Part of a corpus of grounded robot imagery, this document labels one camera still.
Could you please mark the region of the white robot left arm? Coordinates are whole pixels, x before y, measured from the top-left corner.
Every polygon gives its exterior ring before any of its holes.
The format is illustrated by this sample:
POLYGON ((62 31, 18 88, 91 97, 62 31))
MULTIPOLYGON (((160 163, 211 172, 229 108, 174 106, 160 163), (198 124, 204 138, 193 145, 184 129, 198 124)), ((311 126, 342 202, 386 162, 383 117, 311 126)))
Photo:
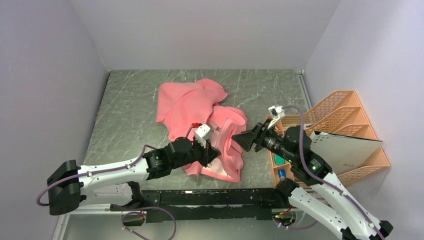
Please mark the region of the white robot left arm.
POLYGON ((96 204, 137 210, 146 205, 142 182, 166 177, 192 163, 206 167, 220 154, 209 140, 178 137, 162 148, 145 145, 141 154, 130 160, 102 165, 77 165, 68 160, 47 179, 46 206, 52 216, 96 204))

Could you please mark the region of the pink zip-up jacket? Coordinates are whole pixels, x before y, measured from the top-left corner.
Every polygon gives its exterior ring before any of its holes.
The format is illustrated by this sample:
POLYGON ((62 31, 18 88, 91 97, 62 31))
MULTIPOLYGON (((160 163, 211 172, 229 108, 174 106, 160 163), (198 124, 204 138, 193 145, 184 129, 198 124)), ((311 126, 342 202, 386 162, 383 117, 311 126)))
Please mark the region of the pink zip-up jacket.
POLYGON ((242 110, 219 104, 227 95, 219 83, 208 78, 166 82, 158 88, 155 121, 165 125, 170 141, 185 135, 192 139, 195 131, 189 128, 194 123, 207 124, 213 130, 209 140, 220 156, 207 166, 197 161, 186 164, 183 170, 187 175, 202 174, 235 183, 241 180, 243 150, 232 136, 247 129, 248 119, 242 110))

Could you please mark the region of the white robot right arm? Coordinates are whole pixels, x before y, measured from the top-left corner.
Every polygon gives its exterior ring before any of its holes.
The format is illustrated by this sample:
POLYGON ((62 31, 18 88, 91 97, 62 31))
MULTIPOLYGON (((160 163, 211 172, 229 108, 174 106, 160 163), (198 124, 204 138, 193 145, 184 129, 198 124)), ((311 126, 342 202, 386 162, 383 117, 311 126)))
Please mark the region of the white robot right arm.
POLYGON ((271 127, 271 120, 233 135, 243 150, 267 149, 291 165, 293 175, 320 194, 326 203, 310 195, 294 180, 286 178, 275 186, 275 202, 304 211, 329 229, 340 240, 384 240, 393 231, 387 220, 379 220, 367 211, 344 187, 330 165, 311 150, 312 140, 303 125, 291 126, 284 134, 271 127))

